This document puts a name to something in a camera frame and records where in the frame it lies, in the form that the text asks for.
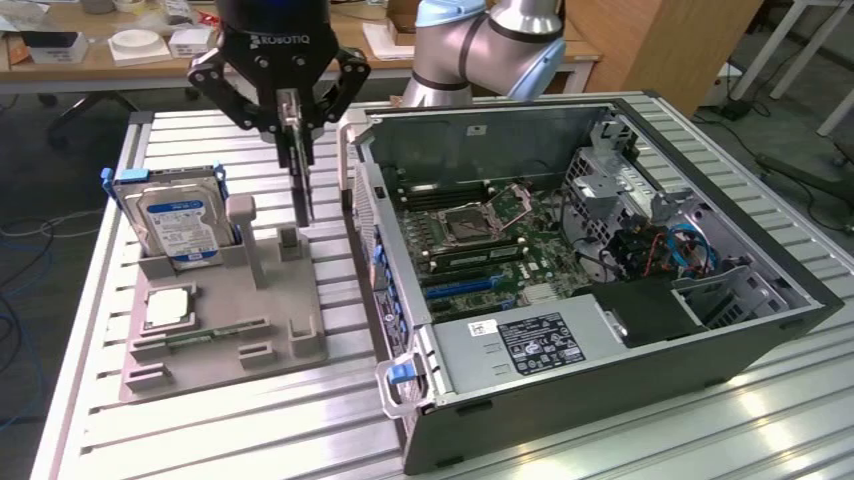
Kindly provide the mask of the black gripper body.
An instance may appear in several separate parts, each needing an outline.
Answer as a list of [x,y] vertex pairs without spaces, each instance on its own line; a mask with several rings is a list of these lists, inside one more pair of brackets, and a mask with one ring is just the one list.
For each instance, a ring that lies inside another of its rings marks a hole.
[[259,89],[311,91],[339,50],[330,3],[220,0],[216,9],[226,63]]

